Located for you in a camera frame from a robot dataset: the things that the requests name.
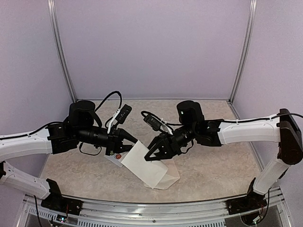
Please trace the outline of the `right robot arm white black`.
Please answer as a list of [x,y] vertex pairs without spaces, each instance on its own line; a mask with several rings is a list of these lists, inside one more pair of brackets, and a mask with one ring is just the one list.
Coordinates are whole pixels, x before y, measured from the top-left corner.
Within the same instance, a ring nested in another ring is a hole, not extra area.
[[206,120],[198,102],[191,100],[177,104],[179,123],[173,129],[155,114],[142,111],[143,120],[154,131],[160,132],[148,146],[146,161],[172,159],[181,155],[188,143],[207,147],[221,147],[238,142],[269,141],[278,143],[278,154],[250,184],[242,206],[252,210],[271,186],[288,170],[303,159],[302,133],[294,120],[295,113],[287,109],[266,117],[246,120]]

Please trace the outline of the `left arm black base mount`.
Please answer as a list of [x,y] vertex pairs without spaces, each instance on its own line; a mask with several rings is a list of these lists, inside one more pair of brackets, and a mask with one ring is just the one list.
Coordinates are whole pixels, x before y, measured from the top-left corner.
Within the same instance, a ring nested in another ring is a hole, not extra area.
[[46,179],[50,194],[42,200],[41,206],[65,214],[79,215],[83,201],[62,196],[56,181]]

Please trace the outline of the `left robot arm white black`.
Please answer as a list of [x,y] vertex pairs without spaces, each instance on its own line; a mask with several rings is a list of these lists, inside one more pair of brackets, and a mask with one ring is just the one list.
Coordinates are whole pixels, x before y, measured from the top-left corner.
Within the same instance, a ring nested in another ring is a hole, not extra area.
[[95,104],[81,100],[70,105],[69,115],[63,122],[50,122],[42,128],[24,134],[0,138],[0,183],[48,203],[56,210],[66,206],[56,181],[37,178],[16,169],[7,160],[35,154],[60,154],[87,143],[105,148],[106,155],[120,154],[132,149],[137,139],[117,126],[104,128],[95,111]]

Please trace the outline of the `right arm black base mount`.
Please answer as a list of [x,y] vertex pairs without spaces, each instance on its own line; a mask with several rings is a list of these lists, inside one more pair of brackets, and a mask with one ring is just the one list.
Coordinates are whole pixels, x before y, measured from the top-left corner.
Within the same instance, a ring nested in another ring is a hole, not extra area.
[[250,210],[260,209],[267,206],[265,194],[258,194],[253,191],[254,178],[248,188],[247,194],[236,199],[229,199],[226,201],[226,206],[229,215],[244,213]]

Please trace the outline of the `beige ornate letter paper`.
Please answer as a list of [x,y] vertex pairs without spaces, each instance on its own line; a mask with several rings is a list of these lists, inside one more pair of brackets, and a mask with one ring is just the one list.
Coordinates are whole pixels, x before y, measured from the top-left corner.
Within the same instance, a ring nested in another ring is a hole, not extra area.
[[147,186],[154,189],[168,171],[161,161],[146,161],[144,156],[148,149],[139,140],[124,155],[121,163]]

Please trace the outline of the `cream envelope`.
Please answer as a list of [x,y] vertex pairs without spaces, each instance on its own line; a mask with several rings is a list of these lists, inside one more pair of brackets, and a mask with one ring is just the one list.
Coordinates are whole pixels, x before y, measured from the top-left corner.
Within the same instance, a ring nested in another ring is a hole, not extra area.
[[148,164],[152,169],[147,172],[149,174],[149,183],[143,183],[147,188],[166,190],[180,179],[179,172],[173,159],[150,161]]

